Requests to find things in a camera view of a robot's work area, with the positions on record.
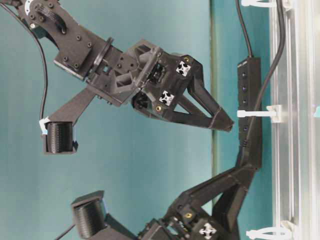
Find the white zip tie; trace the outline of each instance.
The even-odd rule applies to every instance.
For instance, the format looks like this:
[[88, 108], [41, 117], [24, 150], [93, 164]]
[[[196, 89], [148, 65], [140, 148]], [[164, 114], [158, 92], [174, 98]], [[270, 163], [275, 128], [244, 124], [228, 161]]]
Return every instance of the white zip tie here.
[[260, 230], [247, 231], [246, 235], [251, 239], [263, 239], [263, 240], [290, 240], [292, 239], [292, 232], [284, 227], [267, 227]]
[[48, 135], [48, 130], [46, 129], [46, 124], [50, 123], [50, 122], [51, 121], [50, 121], [49, 117], [41, 119], [39, 121], [39, 125], [40, 125], [41, 131], [42, 131], [42, 135]]
[[241, 0], [241, 4], [244, 7], [254, 6], [260, 8], [276, 8], [276, 2], [261, 2], [263, 0]]
[[281, 123], [281, 105], [267, 106], [268, 111], [237, 111], [238, 118], [246, 117], [270, 117], [272, 123]]

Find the black plastic housing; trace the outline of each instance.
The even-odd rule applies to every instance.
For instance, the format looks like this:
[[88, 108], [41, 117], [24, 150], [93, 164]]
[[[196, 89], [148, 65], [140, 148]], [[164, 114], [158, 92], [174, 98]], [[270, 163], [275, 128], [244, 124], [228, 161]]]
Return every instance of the black plastic housing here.
[[[237, 66], [237, 74], [239, 110], [253, 111], [261, 88], [261, 59], [252, 57], [240, 62]], [[244, 144], [250, 148], [250, 155], [246, 162], [259, 169], [262, 166], [262, 118], [255, 119], [250, 140], [248, 143], [244, 143], [248, 133], [249, 120], [249, 117], [239, 118], [240, 148]]]

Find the cable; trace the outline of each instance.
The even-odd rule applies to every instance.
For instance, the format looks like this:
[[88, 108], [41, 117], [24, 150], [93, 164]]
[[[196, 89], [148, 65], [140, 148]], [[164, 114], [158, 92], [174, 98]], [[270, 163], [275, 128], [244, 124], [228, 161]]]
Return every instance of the cable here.
[[6, 10], [12, 17], [14, 17], [14, 19], [17, 20], [18, 23], [31, 35], [31, 37], [35, 41], [40, 51], [42, 65], [43, 65], [43, 73], [44, 73], [44, 89], [43, 89], [43, 96], [42, 96], [41, 107], [40, 107], [40, 120], [41, 120], [44, 118], [44, 111], [45, 111], [47, 92], [48, 92], [48, 69], [47, 69], [47, 62], [46, 62], [44, 50], [39, 40], [37, 39], [36, 35], [21, 21], [21, 19], [3, 3], [0, 3], [0, 6], [3, 7], [4, 10]]
[[[276, 4], [277, 4], [277, 14], [278, 14], [278, 20], [279, 20], [279, 31], [280, 31], [280, 42], [279, 42], [279, 47], [277, 50], [277, 53], [274, 57], [274, 60], [272, 62], [272, 65], [270, 67], [270, 70], [268, 72], [268, 74], [265, 77], [263, 86], [261, 87], [255, 106], [254, 106], [254, 110], [253, 111], [258, 111], [262, 102], [262, 98], [265, 94], [265, 91], [267, 89], [267, 86], [271, 80], [271, 77], [273, 76], [274, 72], [276, 71], [276, 68], [279, 64], [280, 58], [284, 52], [285, 49], [285, 45], [286, 45], [286, 26], [285, 26], [285, 18], [284, 18], [284, 11], [283, 11], [283, 4], [282, 4], [282, 0], [276, 0]], [[255, 123], [256, 120], [256, 116], [252, 116], [250, 118], [250, 124], [249, 124], [249, 128], [248, 128], [248, 132], [246, 135], [246, 139], [245, 141], [248, 142], [251, 136], [251, 133], [253, 131], [253, 125]]]
[[14, 7], [19, 7], [22, 5], [22, 3], [19, 0], [0, 0], [1, 4], [7, 4]]
[[253, 55], [253, 52], [252, 52], [251, 43], [250, 43], [250, 39], [249, 39], [249, 36], [248, 36], [247, 28], [246, 28], [246, 25], [245, 25], [245, 22], [244, 22], [244, 18], [243, 18], [242, 13], [241, 13], [239, 1], [240, 0], [235, 0], [236, 11], [237, 11], [238, 16], [239, 16], [239, 20], [240, 20], [240, 24], [241, 24], [241, 27], [242, 27], [242, 30], [243, 30], [246, 46], [248, 48], [249, 58], [253, 58], [254, 55]]
[[67, 228], [67, 230], [65, 230], [63, 233], [61, 233], [56, 239], [54, 240], [60, 240], [62, 239], [65, 235], [67, 235], [67, 233], [69, 233], [73, 228], [74, 228], [75, 224], [73, 223], [70, 227]]

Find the teal backdrop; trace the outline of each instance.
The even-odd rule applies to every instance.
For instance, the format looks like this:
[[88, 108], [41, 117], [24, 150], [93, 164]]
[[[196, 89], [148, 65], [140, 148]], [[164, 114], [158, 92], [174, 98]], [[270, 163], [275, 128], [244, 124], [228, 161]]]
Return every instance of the teal backdrop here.
[[[248, 57], [248, 50], [237, 15], [235, 0], [212, 0], [212, 88], [217, 101], [230, 117], [237, 120], [237, 65]], [[261, 58], [262, 79], [270, 67], [269, 10], [242, 7], [253, 54]], [[262, 109], [270, 105], [270, 89], [266, 91]], [[271, 121], [263, 120], [262, 169], [256, 174], [238, 218], [241, 239], [249, 239], [246, 231], [273, 225], [272, 209], [272, 143]], [[235, 165], [238, 154], [238, 120], [231, 133], [214, 135], [214, 174]]]
[[[237, 119], [236, 66], [246, 57], [246, 48], [233, 0], [60, 2], [76, 21], [102, 38], [113, 37], [123, 51], [146, 39], [169, 53], [192, 55], [203, 64], [207, 88], [213, 69], [217, 100]], [[265, 74], [268, 12], [247, 8], [244, 15]], [[38, 125], [43, 92], [38, 49], [2, 8], [0, 27], [1, 239], [54, 239], [72, 222], [70, 203], [97, 190], [105, 191], [108, 211], [136, 234], [152, 218], [162, 217], [182, 191], [212, 176], [211, 131], [148, 119], [130, 105], [117, 108], [98, 99], [76, 125], [77, 154], [44, 156]], [[49, 72], [48, 116], [85, 85], [56, 67], [57, 49], [46, 39], [41, 43]], [[240, 213], [242, 239], [246, 230], [272, 224], [270, 125], [264, 123], [264, 166]], [[237, 132], [235, 126], [229, 134], [215, 135], [214, 172], [234, 165]], [[79, 237], [72, 230], [64, 239]]]

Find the cylindrical handle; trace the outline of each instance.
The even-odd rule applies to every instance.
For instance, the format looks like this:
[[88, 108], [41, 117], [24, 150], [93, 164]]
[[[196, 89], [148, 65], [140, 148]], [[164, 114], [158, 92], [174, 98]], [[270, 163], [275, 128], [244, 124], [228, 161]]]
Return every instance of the cylindrical handle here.
[[74, 209], [75, 223], [83, 239], [88, 239], [106, 227], [100, 200], [94, 200]]
[[50, 122], [47, 124], [47, 150], [52, 154], [73, 151], [72, 122]]

